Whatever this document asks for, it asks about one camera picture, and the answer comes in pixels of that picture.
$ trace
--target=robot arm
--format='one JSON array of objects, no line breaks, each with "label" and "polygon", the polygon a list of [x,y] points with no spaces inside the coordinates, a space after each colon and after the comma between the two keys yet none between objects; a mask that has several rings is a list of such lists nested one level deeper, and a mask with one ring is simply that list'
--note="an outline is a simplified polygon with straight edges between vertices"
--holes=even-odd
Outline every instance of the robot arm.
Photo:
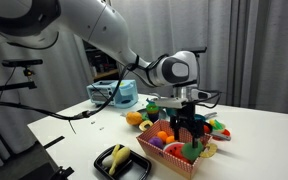
[{"label": "robot arm", "polygon": [[[58,32],[68,31],[102,50],[123,65],[133,63],[133,72],[150,87],[196,80],[195,55],[180,51],[155,62],[147,62],[128,44],[123,17],[100,0],[9,0],[21,2],[20,15],[0,15],[0,43],[29,48],[47,48]],[[6,6],[0,6],[0,12]]]}]

